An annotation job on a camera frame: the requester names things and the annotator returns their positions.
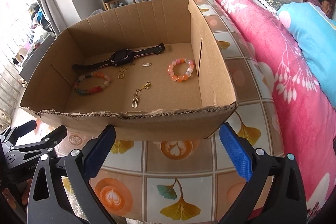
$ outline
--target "pink and orange beaded bracelet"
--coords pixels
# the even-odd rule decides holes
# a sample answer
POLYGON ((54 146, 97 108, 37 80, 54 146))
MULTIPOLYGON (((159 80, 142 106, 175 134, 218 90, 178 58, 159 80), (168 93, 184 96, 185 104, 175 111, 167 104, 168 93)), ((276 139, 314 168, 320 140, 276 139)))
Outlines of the pink and orange beaded bracelet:
POLYGON ((170 78, 173 81, 178 81, 178 82, 182 82, 183 80, 188 80, 188 77, 191 76, 191 73, 193 72, 194 69, 194 61, 191 59, 187 59, 187 58, 178 58, 174 61, 172 61, 169 66, 168 66, 168 73, 170 78), (173 72, 173 68, 174 66, 176 66, 179 63, 187 63, 189 64, 189 68, 187 69, 187 71, 185 72, 184 75, 182 76, 176 76, 173 72))
POLYGON ((76 80, 76 82, 73 84, 73 87, 75 88, 75 91, 80 95, 87 95, 87 94, 93 94, 97 93, 99 91, 102 91, 105 87, 107 87, 110 84, 111 78, 108 75, 104 75, 102 72, 91 72, 82 76, 79 76, 76 80), (103 78, 105 79, 105 82, 101 86, 96 86, 90 90, 81 90, 78 88, 79 82, 84 80, 85 78, 90 77, 97 77, 97 78, 103 78))

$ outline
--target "black watch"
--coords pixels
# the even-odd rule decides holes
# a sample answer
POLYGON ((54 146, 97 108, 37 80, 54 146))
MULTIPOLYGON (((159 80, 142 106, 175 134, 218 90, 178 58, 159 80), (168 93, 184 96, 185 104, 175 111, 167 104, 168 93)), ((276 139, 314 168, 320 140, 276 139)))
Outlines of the black watch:
POLYGON ((159 54, 160 52, 164 50, 165 50, 165 45, 163 43, 157 45, 156 47, 145 48, 143 50, 138 50, 138 51, 124 49, 124 50, 115 52, 114 54, 111 55, 109 59, 106 59, 99 63, 92 64, 92 65, 74 64, 72 65, 72 68, 74 70, 93 71, 93 70, 97 70, 97 69, 104 68, 107 66, 117 67, 117 66, 125 65, 127 63, 132 62, 134 58, 149 55, 149 54, 159 54))

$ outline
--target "person's hand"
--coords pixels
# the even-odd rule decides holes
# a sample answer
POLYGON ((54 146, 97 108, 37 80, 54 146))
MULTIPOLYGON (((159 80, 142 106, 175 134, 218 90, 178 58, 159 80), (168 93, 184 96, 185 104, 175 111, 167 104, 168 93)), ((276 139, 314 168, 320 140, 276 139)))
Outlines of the person's hand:
MULTIPOLYGON (((32 184, 32 179, 27 180, 27 187, 25 188, 25 190, 22 193, 21 196, 21 203, 22 205, 27 205, 28 204, 28 197, 29 197, 29 191, 30 191, 30 186, 32 184)), ((7 200, 9 206, 15 210, 16 209, 16 203, 15 203, 15 199, 12 196, 12 194, 10 193, 10 191, 6 188, 2 194, 4 195, 5 199, 7 200)))
POLYGON ((331 4, 329 1, 323 1, 321 4, 321 9, 325 13, 325 15, 328 17, 331 12, 331 4))

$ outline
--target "pink blanket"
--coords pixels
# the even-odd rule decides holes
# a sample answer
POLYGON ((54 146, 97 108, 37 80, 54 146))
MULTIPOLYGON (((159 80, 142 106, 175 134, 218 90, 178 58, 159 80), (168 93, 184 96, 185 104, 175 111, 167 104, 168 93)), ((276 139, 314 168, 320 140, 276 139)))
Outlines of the pink blanket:
POLYGON ((246 40, 272 93, 285 153, 296 157, 308 219, 336 184, 336 112, 310 72, 293 36, 258 0, 216 0, 246 40))

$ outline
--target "watch face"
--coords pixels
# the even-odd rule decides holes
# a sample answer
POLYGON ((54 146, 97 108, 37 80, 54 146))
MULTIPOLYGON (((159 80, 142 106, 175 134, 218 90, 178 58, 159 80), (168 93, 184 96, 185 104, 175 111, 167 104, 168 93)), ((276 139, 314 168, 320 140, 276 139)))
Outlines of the watch face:
POLYGON ((112 54, 112 61, 117 62, 119 60, 123 60, 127 57, 128 55, 128 50, 121 50, 121 51, 117 51, 114 54, 112 54))

